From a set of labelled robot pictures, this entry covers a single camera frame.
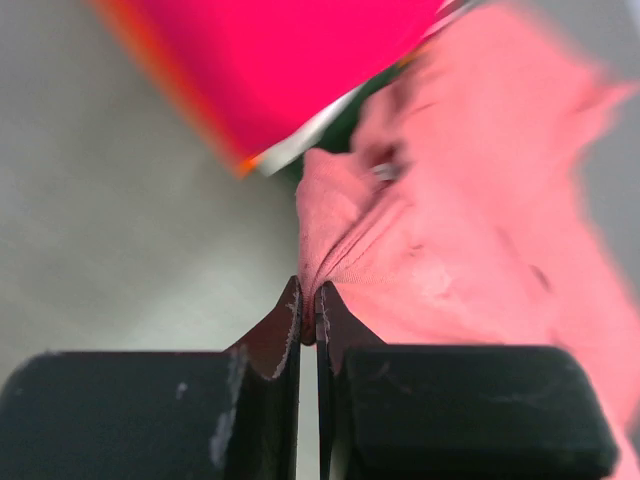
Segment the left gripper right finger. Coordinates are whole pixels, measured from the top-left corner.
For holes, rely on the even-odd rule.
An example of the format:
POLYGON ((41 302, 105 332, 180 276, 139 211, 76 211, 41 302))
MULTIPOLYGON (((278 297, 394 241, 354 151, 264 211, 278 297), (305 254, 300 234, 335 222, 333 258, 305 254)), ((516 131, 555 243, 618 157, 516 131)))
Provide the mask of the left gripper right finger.
POLYGON ((324 479, 602 479, 619 448, 577 361, 550 346, 387 344, 315 294, 324 479))

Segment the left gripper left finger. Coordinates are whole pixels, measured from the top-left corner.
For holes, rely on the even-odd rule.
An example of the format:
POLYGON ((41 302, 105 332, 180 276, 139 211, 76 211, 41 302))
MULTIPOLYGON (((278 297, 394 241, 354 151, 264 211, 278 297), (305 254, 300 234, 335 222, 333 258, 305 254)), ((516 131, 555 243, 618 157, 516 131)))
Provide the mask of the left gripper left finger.
POLYGON ((300 285, 222 351, 57 351, 1 389, 5 479, 292 479, 300 285))

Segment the salmon pink t shirt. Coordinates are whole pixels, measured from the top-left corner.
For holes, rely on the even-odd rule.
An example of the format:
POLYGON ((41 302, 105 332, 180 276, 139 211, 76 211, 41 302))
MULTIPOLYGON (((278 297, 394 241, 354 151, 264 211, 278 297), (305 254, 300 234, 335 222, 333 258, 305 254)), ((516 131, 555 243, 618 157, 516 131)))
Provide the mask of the salmon pink t shirt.
POLYGON ((298 186, 303 315, 335 285, 389 343, 549 344, 572 354, 639 475, 639 309, 576 181, 631 93, 513 1, 473 8, 367 99, 345 154, 298 186))

